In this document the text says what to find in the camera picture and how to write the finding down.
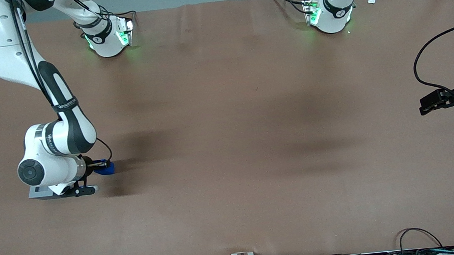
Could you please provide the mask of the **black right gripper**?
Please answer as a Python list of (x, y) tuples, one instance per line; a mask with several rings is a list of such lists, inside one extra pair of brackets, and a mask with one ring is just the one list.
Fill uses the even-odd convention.
[(78, 178), (85, 178), (91, 173), (94, 172), (107, 172), (108, 166), (107, 165), (99, 165), (105, 164), (109, 162), (108, 159), (99, 159), (99, 160), (92, 160), (89, 156), (78, 155), (77, 156), (77, 170), (78, 170)]

